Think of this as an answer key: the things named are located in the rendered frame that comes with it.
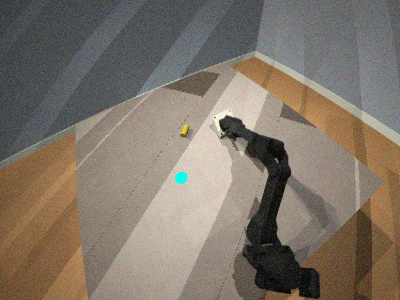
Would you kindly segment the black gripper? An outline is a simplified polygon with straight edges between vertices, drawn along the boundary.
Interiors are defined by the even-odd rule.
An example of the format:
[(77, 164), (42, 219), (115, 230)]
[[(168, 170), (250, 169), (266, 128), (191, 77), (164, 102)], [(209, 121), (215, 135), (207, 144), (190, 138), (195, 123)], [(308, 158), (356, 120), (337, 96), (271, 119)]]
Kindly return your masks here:
[[(298, 296), (318, 299), (320, 297), (320, 274), (315, 269), (310, 267), (301, 267), (301, 270), (303, 273), (301, 284), (298, 287)], [(258, 271), (256, 273), (256, 278), (254, 279), (254, 281), (256, 286), (260, 289), (267, 289), (273, 292), (275, 291), (278, 293), (282, 292), (285, 294), (291, 294), (291, 290), (288, 287), (282, 285), (281, 283), (279, 284), (277, 281), (271, 279), (269, 276), (262, 275)]]

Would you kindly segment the cyan circle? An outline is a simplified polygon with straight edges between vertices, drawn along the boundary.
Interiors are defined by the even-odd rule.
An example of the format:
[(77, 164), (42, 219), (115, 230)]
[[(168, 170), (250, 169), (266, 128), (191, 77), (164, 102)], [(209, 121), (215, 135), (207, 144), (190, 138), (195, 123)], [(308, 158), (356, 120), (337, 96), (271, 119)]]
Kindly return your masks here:
[(175, 176), (175, 181), (178, 184), (183, 184), (187, 181), (187, 174), (184, 172), (179, 172), (178, 174), (176, 174)]

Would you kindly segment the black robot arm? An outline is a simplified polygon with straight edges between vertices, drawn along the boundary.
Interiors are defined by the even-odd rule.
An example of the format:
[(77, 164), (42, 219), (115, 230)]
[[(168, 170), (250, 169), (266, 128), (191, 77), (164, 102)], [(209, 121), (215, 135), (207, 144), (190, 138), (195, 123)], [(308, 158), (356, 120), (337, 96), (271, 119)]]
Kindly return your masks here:
[[(257, 214), (250, 219), (246, 234), (253, 245), (246, 245), (243, 257), (259, 273), (295, 290), (302, 281), (302, 270), (289, 246), (282, 246), (277, 235), (277, 213), (291, 169), (284, 143), (245, 128), (242, 120), (226, 115), (219, 121), (222, 131), (252, 144), (268, 171), (268, 178)], [(274, 159), (278, 159), (277, 161)], [(267, 245), (267, 244), (273, 245)], [(261, 246), (265, 245), (265, 246)]]

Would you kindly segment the olive yellow cylinder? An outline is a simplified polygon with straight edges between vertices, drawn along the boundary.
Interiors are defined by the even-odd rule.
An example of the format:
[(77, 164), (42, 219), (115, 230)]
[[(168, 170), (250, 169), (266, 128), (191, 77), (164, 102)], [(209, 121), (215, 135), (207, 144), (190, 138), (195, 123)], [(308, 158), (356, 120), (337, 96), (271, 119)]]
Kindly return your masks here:
[(186, 137), (188, 130), (189, 130), (189, 126), (188, 125), (184, 125), (180, 135), (182, 137)]

